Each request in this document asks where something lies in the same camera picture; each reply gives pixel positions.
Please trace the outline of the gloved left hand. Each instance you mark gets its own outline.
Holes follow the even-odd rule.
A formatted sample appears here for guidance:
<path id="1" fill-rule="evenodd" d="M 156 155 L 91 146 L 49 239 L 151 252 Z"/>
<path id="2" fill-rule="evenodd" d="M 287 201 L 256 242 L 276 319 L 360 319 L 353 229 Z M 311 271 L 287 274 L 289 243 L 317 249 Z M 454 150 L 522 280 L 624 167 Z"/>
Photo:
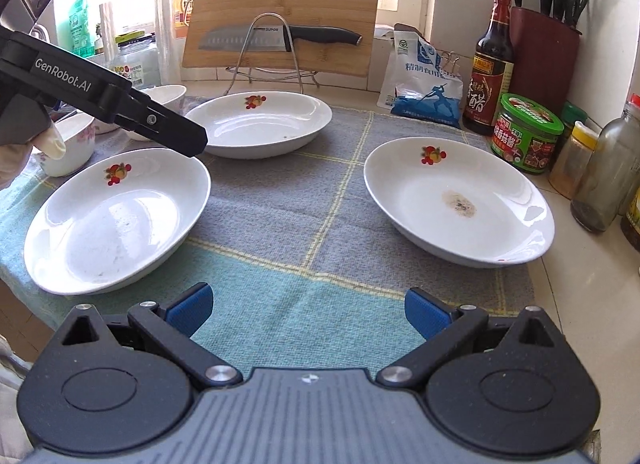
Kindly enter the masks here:
<path id="1" fill-rule="evenodd" d="M 34 147 L 53 159 L 65 155 L 66 145 L 54 124 L 25 144 L 9 144 L 0 147 L 0 189 L 6 189 L 26 167 Z"/>

